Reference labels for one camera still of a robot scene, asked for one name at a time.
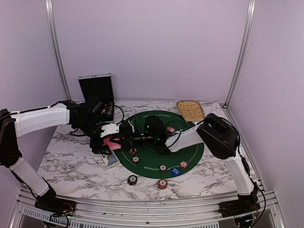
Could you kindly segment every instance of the white marble surface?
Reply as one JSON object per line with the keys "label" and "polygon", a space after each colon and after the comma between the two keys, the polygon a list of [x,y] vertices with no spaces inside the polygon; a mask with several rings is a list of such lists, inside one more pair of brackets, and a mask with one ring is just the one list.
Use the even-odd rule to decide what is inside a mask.
{"label": "white marble surface", "polygon": [[[175,101],[118,101],[116,104],[123,108],[126,118],[149,110],[179,113]],[[200,104],[206,115],[225,117],[217,102]],[[116,113],[119,121],[121,113],[119,110]],[[108,170],[101,155],[91,152],[89,138],[73,137],[69,131],[68,125],[57,128],[38,170],[58,195],[101,200],[169,200],[236,191],[228,169],[207,147],[196,167],[168,179],[168,187],[160,190],[157,179],[145,177],[139,177],[135,186],[128,185],[127,178],[132,172],[122,165]]]}

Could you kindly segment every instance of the metal frame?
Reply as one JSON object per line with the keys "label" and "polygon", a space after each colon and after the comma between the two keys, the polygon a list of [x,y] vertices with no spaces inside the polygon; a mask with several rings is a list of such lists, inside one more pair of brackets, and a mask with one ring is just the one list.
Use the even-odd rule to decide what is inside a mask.
{"label": "metal frame", "polygon": [[48,19],[48,23],[49,23],[50,32],[51,32],[52,43],[53,43],[55,58],[56,58],[56,62],[57,62],[57,67],[58,67],[59,74],[60,74],[61,84],[62,84],[64,93],[66,95],[66,98],[68,100],[71,100],[71,94],[70,94],[70,91],[68,88],[68,84],[67,84],[67,80],[66,80],[67,78],[66,78],[65,71],[63,69],[63,64],[62,64],[61,55],[60,55],[60,51],[59,51],[59,44],[58,44],[57,33],[56,33],[52,0],[46,0],[46,7],[47,7],[47,19]]}
{"label": "metal frame", "polygon": [[[245,29],[241,43],[240,53],[238,56],[237,65],[234,71],[232,82],[227,94],[226,101],[223,105],[224,111],[228,118],[234,122],[233,117],[227,110],[233,98],[237,83],[240,77],[240,71],[244,61],[245,53],[249,44],[251,29],[253,25],[253,17],[255,12],[256,0],[249,0],[247,18],[245,22]],[[52,0],[46,0],[47,18],[56,57],[57,67],[60,74],[60,79],[64,93],[67,99],[71,99],[71,94],[68,88],[68,83],[61,59],[59,50],[59,43],[57,39],[57,32],[55,26],[54,12]],[[253,163],[251,154],[248,153],[248,148],[244,141],[242,145],[250,162],[256,172],[257,168]],[[265,193],[267,198],[267,209],[272,212],[273,220],[276,228],[285,228],[282,213],[280,211],[275,193],[268,191]],[[259,194],[261,207],[263,208],[263,198]],[[218,222],[220,220],[232,219],[233,217],[222,218],[218,213],[218,203],[228,200],[235,200],[237,198],[236,192],[225,193],[214,196],[206,196],[199,198],[189,198],[170,201],[106,201],[106,200],[91,200],[72,198],[77,202],[75,215],[70,219],[71,222],[79,224],[82,222],[87,227],[91,224],[106,224],[106,227],[124,228],[124,227],[164,227],[175,226],[180,228],[189,228],[196,225],[203,227],[204,224]],[[12,213],[10,228],[19,227],[23,214],[27,212],[39,210],[34,208],[35,199],[31,196],[28,189],[20,191],[17,203]]]}
{"label": "metal frame", "polygon": [[[279,215],[280,211],[277,209],[278,202],[275,193],[273,191],[265,192],[265,196],[266,209],[272,209],[274,213]],[[234,217],[222,218],[221,214],[218,212],[218,203],[235,200],[238,197],[237,192],[231,192],[220,195],[169,201],[110,201],[71,197],[64,198],[76,201],[76,210],[74,216],[70,218],[70,227],[80,227],[80,224],[82,223],[81,227],[99,225],[109,228],[192,228],[217,224],[222,220],[233,219]],[[258,194],[258,198],[261,204],[260,211],[262,211],[264,201],[260,193]],[[35,208],[34,203],[35,199],[32,197],[30,191],[23,188],[17,199],[14,208],[15,216],[12,217],[9,227],[17,228],[23,214],[48,220],[50,213]],[[280,217],[277,217],[277,222],[275,222],[276,228],[284,228],[284,226],[281,226],[279,223]],[[65,218],[59,218],[57,221],[54,221],[54,223],[64,224]]]}
{"label": "metal frame", "polygon": [[234,75],[232,78],[232,82],[228,91],[228,95],[225,101],[225,108],[228,108],[233,94],[235,92],[235,89],[237,87],[237,83],[239,80],[241,68],[243,65],[244,57],[246,50],[248,48],[249,40],[250,40],[250,34],[251,34],[251,29],[252,29],[252,24],[253,24],[253,16],[255,13],[255,8],[256,8],[256,0],[249,0],[249,5],[248,5],[248,12],[247,12],[247,18],[246,18],[246,23],[245,23],[245,30],[244,30],[244,35],[243,35],[243,40],[242,40],[242,45],[241,45],[241,50],[238,55],[238,61],[237,61],[237,66],[234,71]]}
{"label": "metal frame", "polygon": [[[66,98],[71,99],[71,93],[70,93],[69,88],[68,88],[67,78],[66,78],[66,75],[65,75],[65,71],[64,71],[64,67],[63,67],[62,59],[61,59],[61,55],[60,55],[60,50],[59,50],[59,44],[58,44],[58,39],[57,39],[57,32],[56,32],[56,26],[55,26],[52,0],[46,0],[46,7],[47,7],[47,18],[48,18],[48,22],[49,22],[54,53],[55,53],[55,57],[56,57],[56,62],[57,62],[57,67],[58,67],[59,74],[60,74],[62,87],[63,87],[64,93],[66,95]],[[229,107],[230,102],[231,102],[232,97],[233,97],[233,94],[235,92],[238,80],[239,80],[240,70],[241,70],[241,67],[242,67],[242,64],[243,64],[245,52],[246,52],[248,44],[249,44],[255,7],[256,7],[256,0],[249,0],[241,49],[240,49],[240,53],[239,53],[239,56],[238,56],[238,59],[237,59],[238,60],[237,65],[236,65],[234,75],[233,75],[233,78],[232,78],[232,82],[231,82],[231,85],[230,85],[230,88],[229,88],[229,91],[228,91],[228,94],[227,94],[227,98],[226,98],[226,101],[223,105],[225,108]]]}

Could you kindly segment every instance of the chip stack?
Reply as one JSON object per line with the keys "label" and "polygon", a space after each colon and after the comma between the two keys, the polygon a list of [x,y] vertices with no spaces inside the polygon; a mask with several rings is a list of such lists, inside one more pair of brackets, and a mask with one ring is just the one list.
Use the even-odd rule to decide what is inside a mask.
{"label": "chip stack", "polygon": [[188,162],[186,162],[186,161],[181,161],[181,162],[180,162],[180,168],[181,168],[182,170],[188,168],[188,166],[189,166]]}
{"label": "chip stack", "polygon": [[167,127],[167,132],[173,134],[176,132],[176,129],[174,127]]}
{"label": "chip stack", "polygon": [[129,185],[135,185],[137,183],[137,177],[134,176],[134,175],[131,175],[129,178],[128,178],[128,184]]}
{"label": "chip stack", "polygon": [[133,164],[137,164],[141,161],[141,158],[138,157],[138,156],[134,156],[134,157],[132,157],[131,161],[132,161]]}
{"label": "chip stack", "polygon": [[164,180],[164,179],[161,179],[161,180],[159,180],[158,181],[158,188],[159,189],[166,189],[167,188],[167,186],[168,186],[168,182],[166,181],[166,180]]}
{"label": "chip stack", "polygon": [[129,154],[134,155],[137,153],[137,151],[138,151],[137,148],[134,148],[134,150],[130,149]]}
{"label": "chip stack", "polygon": [[168,170],[168,167],[166,165],[160,165],[160,171],[166,172]]}

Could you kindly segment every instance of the black box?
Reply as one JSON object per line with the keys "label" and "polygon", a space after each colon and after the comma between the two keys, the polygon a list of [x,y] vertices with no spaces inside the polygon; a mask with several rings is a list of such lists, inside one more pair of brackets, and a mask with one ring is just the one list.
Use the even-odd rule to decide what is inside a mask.
{"label": "black box", "polygon": [[109,73],[78,77],[85,100],[93,95],[105,104],[105,122],[114,120],[114,95],[111,76],[112,74]]}

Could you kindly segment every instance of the woven tray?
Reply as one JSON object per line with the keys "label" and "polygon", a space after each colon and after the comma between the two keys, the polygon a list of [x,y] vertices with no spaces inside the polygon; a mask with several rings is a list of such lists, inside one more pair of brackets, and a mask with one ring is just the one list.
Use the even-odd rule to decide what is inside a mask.
{"label": "woven tray", "polygon": [[178,101],[177,108],[185,121],[201,121],[205,119],[203,108],[197,101]]}

